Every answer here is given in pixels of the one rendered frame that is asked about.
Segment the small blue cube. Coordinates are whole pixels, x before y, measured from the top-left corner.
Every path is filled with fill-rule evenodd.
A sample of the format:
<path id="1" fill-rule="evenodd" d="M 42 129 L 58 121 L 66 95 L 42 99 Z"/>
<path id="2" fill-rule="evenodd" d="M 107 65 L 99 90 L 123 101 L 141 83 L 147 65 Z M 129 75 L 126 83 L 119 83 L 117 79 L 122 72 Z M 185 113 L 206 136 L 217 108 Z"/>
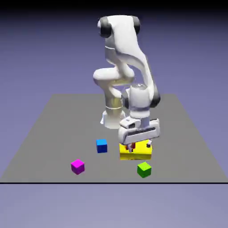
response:
<path id="1" fill-rule="evenodd" d="M 98 153 L 106 153 L 107 152 L 107 140 L 106 139 L 97 139 L 96 147 Z"/>

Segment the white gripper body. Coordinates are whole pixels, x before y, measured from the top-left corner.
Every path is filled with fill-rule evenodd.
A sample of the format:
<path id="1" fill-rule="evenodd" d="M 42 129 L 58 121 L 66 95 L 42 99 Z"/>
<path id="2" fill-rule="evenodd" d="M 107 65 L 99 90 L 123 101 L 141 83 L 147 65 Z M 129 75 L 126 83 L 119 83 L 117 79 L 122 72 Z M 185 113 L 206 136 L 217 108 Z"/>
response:
<path id="1" fill-rule="evenodd" d="M 153 139 L 160 136 L 159 119 L 125 118 L 118 129 L 118 140 L 122 145 Z"/>

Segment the small magenta cube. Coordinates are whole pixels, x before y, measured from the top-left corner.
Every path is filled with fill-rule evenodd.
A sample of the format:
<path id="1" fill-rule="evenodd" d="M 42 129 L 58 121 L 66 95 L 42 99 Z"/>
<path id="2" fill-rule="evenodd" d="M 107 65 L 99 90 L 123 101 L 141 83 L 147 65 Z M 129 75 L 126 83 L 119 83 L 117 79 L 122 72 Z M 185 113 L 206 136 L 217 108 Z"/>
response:
<path id="1" fill-rule="evenodd" d="M 79 175 L 85 171 L 85 163 L 77 159 L 71 163 L 71 170 L 74 174 Z"/>

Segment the small green cube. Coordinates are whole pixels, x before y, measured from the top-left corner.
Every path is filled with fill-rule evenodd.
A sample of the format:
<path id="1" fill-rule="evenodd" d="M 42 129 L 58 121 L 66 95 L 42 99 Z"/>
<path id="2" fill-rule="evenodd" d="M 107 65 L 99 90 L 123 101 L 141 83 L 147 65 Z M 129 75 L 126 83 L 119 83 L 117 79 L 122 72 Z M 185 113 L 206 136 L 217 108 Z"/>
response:
<path id="1" fill-rule="evenodd" d="M 142 177 L 146 178 L 151 175 L 152 167 L 147 163 L 143 162 L 137 165 L 137 173 Z"/>

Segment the large yellow box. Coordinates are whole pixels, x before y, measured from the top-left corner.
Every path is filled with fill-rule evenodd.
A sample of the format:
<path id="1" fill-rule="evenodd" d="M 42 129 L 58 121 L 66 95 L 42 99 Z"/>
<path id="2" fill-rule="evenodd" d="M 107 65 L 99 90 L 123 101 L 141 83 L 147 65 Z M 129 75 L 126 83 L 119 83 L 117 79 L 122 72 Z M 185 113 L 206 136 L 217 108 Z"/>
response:
<path id="1" fill-rule="evenodd" d="M 150 160 L 152 156 L 152 146 L 147 148 L 147 140 L 136 142 L 134 152 L 130 153 L 128 147 L 119 144 L 119 154 L 121 160 Z"/>

